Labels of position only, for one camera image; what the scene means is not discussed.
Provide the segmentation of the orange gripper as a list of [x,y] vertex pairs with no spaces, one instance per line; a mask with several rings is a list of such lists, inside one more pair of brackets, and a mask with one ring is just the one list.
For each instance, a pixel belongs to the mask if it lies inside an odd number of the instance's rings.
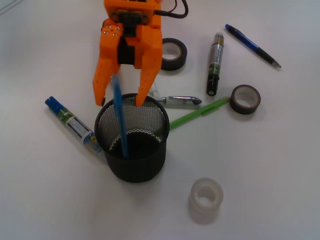
[[105,0],[108,19],[103,22],[99,55],[93,77],[95,103],[103,106],[106,89],[120,65],[141,69],[136,106],[143,105],[160,68],[145,68],[144,60],[162,60],[160,0]]

